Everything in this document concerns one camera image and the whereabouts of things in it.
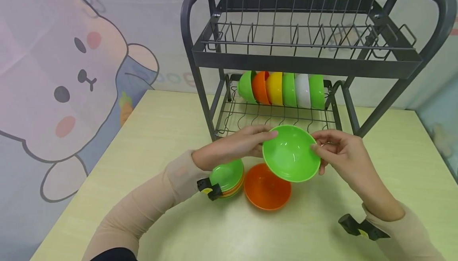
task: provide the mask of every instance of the person's left hand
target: person's left hand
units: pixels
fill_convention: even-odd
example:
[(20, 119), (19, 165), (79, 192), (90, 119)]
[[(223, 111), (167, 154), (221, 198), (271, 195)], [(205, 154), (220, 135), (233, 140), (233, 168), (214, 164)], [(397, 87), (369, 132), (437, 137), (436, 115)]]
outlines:
[(192, 153), (196, 166), (211, 171), (220, 164), (226, 164), (244, 156), (262, 158), (262, 143), (275, 138), (277, 131), (269, 132), (271, 126), (246, 126), (238, 132), (220, 138)]

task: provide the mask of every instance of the bowl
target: bowl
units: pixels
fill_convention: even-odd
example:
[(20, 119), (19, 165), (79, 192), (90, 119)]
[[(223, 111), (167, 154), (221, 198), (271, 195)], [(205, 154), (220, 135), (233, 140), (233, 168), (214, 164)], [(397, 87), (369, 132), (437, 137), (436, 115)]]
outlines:
[(243, 188), (250, 203), (263, 210), (282, 208), (291, 195), (291, 183), (273, 174), (266, 164), (247, 172)]
[(312, 108), (324, 110), (323, 75), (309, 75), (309, 86)]
[(251, 89), (251, 81), (255, 78), (255, 76), (256, 72), (246, 71), (242, 77), (240, 77), (240, 81), (237, 84), (237, 92), (240, 97), (252, 104), (257, 104), (255, 96), (253, 96), (253, 90)]
[(228, 191), (224, 191), (223, 196), (231, 195), (234, 192), (238, 191), (243, 186), (244, 180), (245, 180), (245, 174), (242, 176), (242, 178), (239, 180), (239, 183), (237, 183), (237, 185), (234, 188), (229, 189)]
[(281, 82), (283, 86), (283, 104), (289, 107), (297, 107), (296, 102), (296, 89), (294, 81), (294, 73), (285, 73), (283, 75), (283, 81)]
[(277, 137), (262, 144), (262, 154), (272, 173), (290, 182), (311, 179), (320, 167), (320, 157), (310, 149), (316, 144), (314, 138), (292, 125), (277, 126), (272, 131), (278, 131)]
[(267, 97), (273, 105), (283, 105), (283, 96), (281, 94), (281, 81), (283, 80), (282, 78), (282, 72), (274, 72), (269, 75), (269, 78), (267, 78)]
[(251, 88), (253, 89), (253, 95), (255, 96), (256, 101), (261, 104), (270, 105), (266, 89), (267, 78), (269, 78), (269, 72), (260, 71), (256, 74), (253, 81), (251, 81)]
[(298, 74), (294, 81), (296, 87), (296, 100), (301, 108), (311, 108), (309, 76), (307, 74)]
[(240, 189), (243, 187), (243, 184), (241, 184), (238, 188), (235, 188), (234, 191), (232, 191), (230, 194), (223, 194), (222, 197), (219, 198), (228, 198), (228, 197), (233, 197), (234, 195), (238, 194), (240, 192)]
[(219, 184), (222, 192), (235, 188), (243, 177), (244, 166), (241, 159), (222, 164), (213, 169), (210, 173), (212, 185)]

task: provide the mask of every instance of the beige sleeve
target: beige sleeve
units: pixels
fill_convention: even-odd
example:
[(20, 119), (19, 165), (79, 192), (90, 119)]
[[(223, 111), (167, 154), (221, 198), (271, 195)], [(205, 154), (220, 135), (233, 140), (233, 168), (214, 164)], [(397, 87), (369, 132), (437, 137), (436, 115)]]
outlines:
[(393, 222), (376, 218), (363, 204), (367, 221), (384, 231), (391, 238), (377, 240), (377, 245), (390, 261), (445, 261), (442, 254), (431, 243), (428, 232), (405, 204), (401, 203), (406, 215)]
[(183, 153), (121, 199), (96, 229), (82, 260), (89, 261), (117, 247), (127, 248), (136, 256), (140, 237), (166, 210), (198, 192), (197, 181), (209, 176), (209, 171), (196, 167), (191, 153)]

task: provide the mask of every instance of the dish drying rack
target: dish drying rack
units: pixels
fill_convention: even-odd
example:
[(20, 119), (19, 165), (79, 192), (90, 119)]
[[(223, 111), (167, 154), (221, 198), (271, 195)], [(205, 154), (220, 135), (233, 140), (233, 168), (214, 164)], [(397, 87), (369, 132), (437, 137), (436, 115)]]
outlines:
[[(433, 0), (439, 16), (425, 47), (389, 17), (397, 0), (208, 0), (210, 18), (195, 43), (184, 0), (181, 34), (212, 140), (245, 125), (291, 123), (309, 132), (342, 129), (335, 94), (340, 88), (353, 134), (364, 137), (442, 47), (455, 23), (456, 0)], [(208, 104), (200, 67), (217, 68), (219, 84)], [(250, 104), (235, 93), (241, 74), (230, 69), (346, 76), (325, 80), (325, 110)], [(349, 88), (355, 77), (398, 79), (360, 126)], [(225, 95), (216, 125), (221, 94)]]

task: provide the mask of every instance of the green bowl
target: green bowl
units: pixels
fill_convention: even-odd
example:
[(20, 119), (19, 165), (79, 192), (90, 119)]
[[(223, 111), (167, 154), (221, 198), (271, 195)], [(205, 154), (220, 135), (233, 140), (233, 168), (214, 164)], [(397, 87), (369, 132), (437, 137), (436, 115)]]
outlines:
[(309, 86), (312, 108), (324, 110), (323, 75), (309, 75)]
[(320, 167), (320, 157), (310, 149), (314, 138), (296, 126), (281, 125), (272, 129), (278, 136), (265, 141), (262, 154), (272, 173), (289, 182), (311, 179)]
[(289, 107), (297, 107), (294, 73), (285, 73), (281, 81), (281, 86), (283, 87), (283, 104)]
[(246, 71), (237, 84), (237, 91), (240, 97), (252, 104), (257, 104), (255, 96), (253, 95), (253, 89), (251, 89), (251, 81), (255, 78), (255, 76), (255, 71)]
[(244, 170), (241, 159), (219, 165), (210, 174), (210, 182), (212, 185), (218, 183), (222, 192), (229, 191), (239, 183)]

